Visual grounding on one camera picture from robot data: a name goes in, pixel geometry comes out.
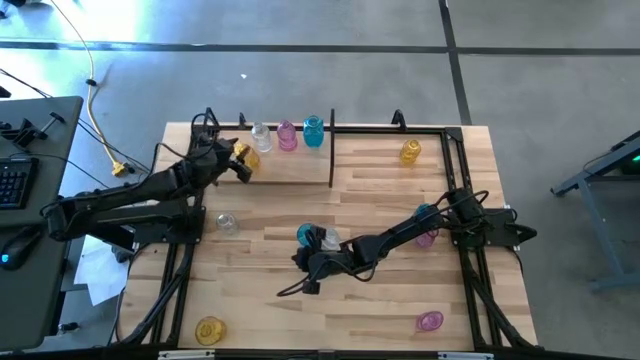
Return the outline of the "yellow ribbed glass vase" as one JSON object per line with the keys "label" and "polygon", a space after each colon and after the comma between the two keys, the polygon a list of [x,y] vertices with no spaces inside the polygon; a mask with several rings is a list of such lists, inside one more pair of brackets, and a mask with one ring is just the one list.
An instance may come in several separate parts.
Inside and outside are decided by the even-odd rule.
{"label": "yellow ribbed glass vase", "polygon": [[243,149],[234,150],[234,154],[237,159],[242,160],[252,171],[256,171],[259,168],[260,157],[250,145],[243,143]]}
{"label": "yellow ribbed glass vase", "polygon": [[217,317],[207,316],[196,325],[196,341],[203,346],[211,346],[220,342],[227,332],[226,324]]}

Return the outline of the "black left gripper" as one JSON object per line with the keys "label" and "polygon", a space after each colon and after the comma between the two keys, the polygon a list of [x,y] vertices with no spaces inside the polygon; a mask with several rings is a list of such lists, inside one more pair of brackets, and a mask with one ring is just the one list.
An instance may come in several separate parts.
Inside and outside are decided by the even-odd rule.
{"label": "black left gripper", "polygon": [[192,185],[205,188],[216,183],[229,168],[242,183],[248,183],[252,176],[251,168],[241,161],[233,160],[234,150],[242,149],[243,143],[238,139],[216,140],[209,149],[192,159]]}

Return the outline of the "teal square glass vase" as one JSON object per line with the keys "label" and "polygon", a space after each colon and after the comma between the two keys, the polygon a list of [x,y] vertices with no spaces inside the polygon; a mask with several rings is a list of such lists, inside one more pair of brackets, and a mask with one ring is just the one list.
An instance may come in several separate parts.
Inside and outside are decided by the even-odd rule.
{"label": "teal square glass vase", "polygon": [[311,115],[303,122],[303,138],[310,148],[319,148],[324,141],[324,122],[316,115]]}

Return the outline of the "grey metal cart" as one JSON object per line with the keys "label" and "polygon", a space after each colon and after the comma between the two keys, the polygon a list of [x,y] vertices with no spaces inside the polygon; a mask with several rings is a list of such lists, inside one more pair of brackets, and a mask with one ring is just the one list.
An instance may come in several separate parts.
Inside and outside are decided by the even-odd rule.
{"label": "grey metal cart", "polygon": [[550,192],[562,197],[573,190],[580,193],[610,269],[591,289],[640,286],[640,130]]}

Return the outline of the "black desk clamp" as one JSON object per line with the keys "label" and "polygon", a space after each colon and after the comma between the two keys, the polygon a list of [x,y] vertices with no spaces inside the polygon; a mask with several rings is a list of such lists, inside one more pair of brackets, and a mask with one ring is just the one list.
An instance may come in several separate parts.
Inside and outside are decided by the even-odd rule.
{"label": "black desk clamp", "polygon": [[11,142],[16,148],[27,151],[34,140],[46,140],[47,131],[55,123],[65,124],[65,119],[55,112],[50,112],[51,119],[42,128],[37,128],[32,122],[24,118],[21,126],[14,129],[9,123],[0,122],[0,136]]}

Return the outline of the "dark grey desk top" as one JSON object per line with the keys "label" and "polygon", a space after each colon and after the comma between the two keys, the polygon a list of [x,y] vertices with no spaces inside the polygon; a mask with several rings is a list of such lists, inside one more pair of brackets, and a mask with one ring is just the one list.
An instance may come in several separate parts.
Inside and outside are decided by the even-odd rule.
{"label": "dark grey desk top", "polygon": [[24,118],[37,128],[46,125],[55,112],[66,123],[55,123],[47,131],[46,140],[34,140],[27,151],[16,148],[0,136],[0,158],[27,158],[39,160],[38,172],[31,194],[23,209],[0,210],[0,228],[36,224],[41,221],[40,209],[58,196],[83,99],[79,96],[52,97],[27,100],[0,101],[0,122],[19,128]]}
{"label": "dark grey desk top", "polygon": [[[17,270],[0,268],[0,352],[39,346],[51,333],[57,311],[66,245],[42,236]],[[0,228],[0,250],[25,227]]]}

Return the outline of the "black shelf divider post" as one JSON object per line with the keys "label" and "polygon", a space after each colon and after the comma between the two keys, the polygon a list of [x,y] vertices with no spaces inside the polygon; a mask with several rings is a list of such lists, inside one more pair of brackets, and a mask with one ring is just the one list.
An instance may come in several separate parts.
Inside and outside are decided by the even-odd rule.
{"label": "black shelf divider post", "polygon": [[330,189],[332,189],[334,184],[334,170],[335,170],[335,109],[334,108],[331,108],[330,110],[329,131],[330,131],[330,170],[329,170],[328,186]]}

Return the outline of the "yellow glass bottle vase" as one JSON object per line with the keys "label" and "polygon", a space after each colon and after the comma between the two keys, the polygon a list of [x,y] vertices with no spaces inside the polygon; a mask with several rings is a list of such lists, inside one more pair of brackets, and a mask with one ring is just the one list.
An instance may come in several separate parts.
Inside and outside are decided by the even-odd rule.
{"label": "yellow glass bottle vase", "polygon": [[399,154],[400,162],[403,165],[411,165],[414,164],[421,153],[421,145],[418,140],[410,139],[407,140]]}

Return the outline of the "black computer keyboard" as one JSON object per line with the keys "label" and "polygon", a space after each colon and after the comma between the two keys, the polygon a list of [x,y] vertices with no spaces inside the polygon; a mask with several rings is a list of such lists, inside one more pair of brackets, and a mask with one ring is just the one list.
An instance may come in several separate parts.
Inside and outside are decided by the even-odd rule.
{"label": "black computer keyboard", "polygon": [[39,160],[0,158],[0,210],[23,209],[31,194]]}

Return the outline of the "black computer mouse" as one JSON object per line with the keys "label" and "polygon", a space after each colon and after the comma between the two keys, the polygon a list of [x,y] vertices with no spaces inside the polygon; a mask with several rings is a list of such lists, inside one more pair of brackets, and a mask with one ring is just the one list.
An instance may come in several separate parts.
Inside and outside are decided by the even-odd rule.
{"label": "black computer mouse", "polygon": [[42,236],[42,227],[32,225],[20,230],[0,250],[0,268],[7,271],[19,269],[28,259]]}

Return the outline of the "black metal table frame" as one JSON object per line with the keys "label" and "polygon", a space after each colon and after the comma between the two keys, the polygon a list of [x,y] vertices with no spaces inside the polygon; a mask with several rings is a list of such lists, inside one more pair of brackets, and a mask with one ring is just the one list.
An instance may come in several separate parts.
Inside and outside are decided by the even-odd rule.
{"label": "black metal table frame", "polygon": [[[403,144],[421,153],[403,165]],[[199,199],[202,237],[192,245],[161,242],[134,261],[123,295],[112,355],[155,359],[161,351],[212,350],[216,360],[438,359],[438,352],[491,353],[495,360],[541,354],[523,278],[511,246],[460,245],[446,229],[431,247],[415,239],[394,248],[368,282],[338,274],[316,295],[280,296],[306,274],[292,260],[298,228],[334,228],[341,242],[379,234],[456,188],[486,190],[487,210],[503,209],[502,188],[484,127],[335,124],[334,184],[330,131],[317,149],[276,150],[243,184],[224,175]],[[236,234],[217,230],[233,214]],[[440,311],[435,331],[416,328],[419,315]],[[214,316],[226,336],[211,346],[195,338]]]}

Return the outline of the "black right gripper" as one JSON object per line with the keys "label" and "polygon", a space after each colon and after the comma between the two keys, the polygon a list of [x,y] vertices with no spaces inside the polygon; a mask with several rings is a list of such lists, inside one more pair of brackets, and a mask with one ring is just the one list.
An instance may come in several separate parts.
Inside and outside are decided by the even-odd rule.
{"label": "black right gripper", "polygon": [[302,272],[308,273],[308,279],[303,285],[304,294],[318,294],[319,281],[331,275],[346,273],[351,265],[351,255],[346,246],[340,243],[339,251],[323,251],[321,241],[327,228],[314,225],[315,242],[313,247],[299,247],[294,255],[295,265]]}

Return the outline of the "silver edge bracket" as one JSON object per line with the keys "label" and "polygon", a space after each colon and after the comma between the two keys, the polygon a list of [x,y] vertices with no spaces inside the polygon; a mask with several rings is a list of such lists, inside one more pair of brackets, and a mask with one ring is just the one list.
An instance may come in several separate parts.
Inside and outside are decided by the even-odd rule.
{"label": "silver edge bracket", "polygon": [[438,360],[495,360],[491,353],[479,352],[438,352]]}
{"label": "silver edge bracket", "polygon": [[161,351],[157,360],[216,360],[212,350],[171,350]]}

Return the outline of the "white paper sheet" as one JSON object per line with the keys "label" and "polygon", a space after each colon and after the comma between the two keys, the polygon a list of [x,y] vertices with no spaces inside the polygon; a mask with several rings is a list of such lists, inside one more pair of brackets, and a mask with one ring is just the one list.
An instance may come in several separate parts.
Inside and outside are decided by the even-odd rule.
{"label": "white paper sheet", "polygon": [[87,235],[74,277],[75,285],[85,285],[93,306],[116,297],[125,288],[129,261],[118,262],[110,245]]}

